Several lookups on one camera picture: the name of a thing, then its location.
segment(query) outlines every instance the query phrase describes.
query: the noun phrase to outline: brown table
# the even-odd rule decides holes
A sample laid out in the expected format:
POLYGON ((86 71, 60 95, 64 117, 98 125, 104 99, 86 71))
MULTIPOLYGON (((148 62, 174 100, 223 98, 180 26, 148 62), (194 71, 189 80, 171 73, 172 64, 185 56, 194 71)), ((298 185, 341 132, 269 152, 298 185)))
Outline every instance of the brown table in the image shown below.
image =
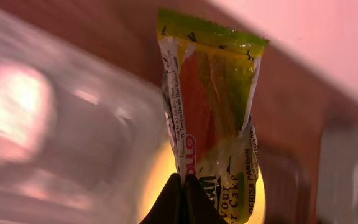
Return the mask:
MULTIPOLYGON (((241 26, 204 1, 0 0, 0 8, 98 57, 160 85, 154 24, 158 6, 241 26)), ((264 56, 252 111, 259 143, 290 152, 311 179, 311 221, 321 133, 327 124, 358 125, 358 104, 276 46, 264 56)))

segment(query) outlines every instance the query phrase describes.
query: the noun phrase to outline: clear plastic container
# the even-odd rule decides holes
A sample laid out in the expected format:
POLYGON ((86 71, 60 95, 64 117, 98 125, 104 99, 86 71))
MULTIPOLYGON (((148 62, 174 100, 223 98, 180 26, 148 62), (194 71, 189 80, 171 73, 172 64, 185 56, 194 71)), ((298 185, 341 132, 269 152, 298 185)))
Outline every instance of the clear plastic container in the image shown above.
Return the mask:
POLYGON ((135 223, 160 92, 0 11, 0 223, 135 223))

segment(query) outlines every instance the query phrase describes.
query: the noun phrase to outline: plastic packaging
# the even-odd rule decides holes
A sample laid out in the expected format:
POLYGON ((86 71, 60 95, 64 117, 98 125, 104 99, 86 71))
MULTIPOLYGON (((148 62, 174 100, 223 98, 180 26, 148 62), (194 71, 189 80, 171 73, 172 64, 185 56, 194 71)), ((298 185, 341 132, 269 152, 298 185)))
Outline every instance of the plastic packaging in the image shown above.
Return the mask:
POLYGON ((164 9, 157 35, 177 171, 199 178, 225 221, 245 223, 258 176, 250 107, 268 41, 164 9))
POLYGON ((158 88, 0 11, 0 223, 138 222, 164 136, 158 88))

